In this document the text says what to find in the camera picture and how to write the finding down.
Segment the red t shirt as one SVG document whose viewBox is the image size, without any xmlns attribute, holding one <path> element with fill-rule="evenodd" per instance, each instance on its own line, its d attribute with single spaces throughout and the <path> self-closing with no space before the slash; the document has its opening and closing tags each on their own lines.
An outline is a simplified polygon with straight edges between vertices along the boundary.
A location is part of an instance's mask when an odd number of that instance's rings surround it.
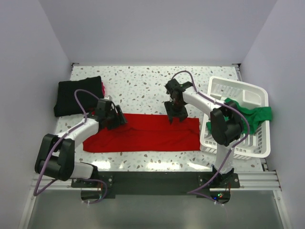
<svg viewBox="0 0 305 229">
<path fill-rule="evenodd" d="M 127 123 L 113 130 L 103 129 L 83 142 L 89 153 L 140 151 L 198 151 L 200 149 L 200 121 L 166 115 L 125 114 Z"/>
</svg>

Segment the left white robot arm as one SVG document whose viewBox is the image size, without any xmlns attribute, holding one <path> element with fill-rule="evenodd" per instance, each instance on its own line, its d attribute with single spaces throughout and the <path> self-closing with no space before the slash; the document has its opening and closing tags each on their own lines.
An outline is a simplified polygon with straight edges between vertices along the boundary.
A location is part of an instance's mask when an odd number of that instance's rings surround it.
<svg viewBox="0 0 305 229">
<path fill-rule="evenodd" d="M 112 130 L 127 123 L 119 105 L 99 99 L 93 112 L 77 125 L 59 134 L 46 134 L 39 149 L 34 170 L 55 180 L 80 178 L 88 187 L 98 184 L 97 167 L 77 162 L 75 149 L 103 129 Z"/>
</svg>

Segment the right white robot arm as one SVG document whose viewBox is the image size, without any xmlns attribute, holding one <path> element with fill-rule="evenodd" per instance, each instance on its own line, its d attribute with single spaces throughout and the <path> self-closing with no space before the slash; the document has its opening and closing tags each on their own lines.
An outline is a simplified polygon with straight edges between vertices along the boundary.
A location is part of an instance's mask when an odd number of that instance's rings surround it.
<svg viewBox="0 0 305 229">
<path fill-rule="evenodd" d="M 224 187 L 229 182 L 227 173 L 233 169 L 233 148 L 244 130 L 242 114 L 233 102 L 225 103 L 197 91 L 191 82 L 179 83 L 176 79 L 165 85 L 170 101 L 164 102 L 169 122 L 174 118 L 180 122 L 188 117 L 185 106 L 190 104 L 210 119 L 211 134 L 217 143 L 214 168 L 218 171 L 212 176 L 213 184 Z"/>
</svg>

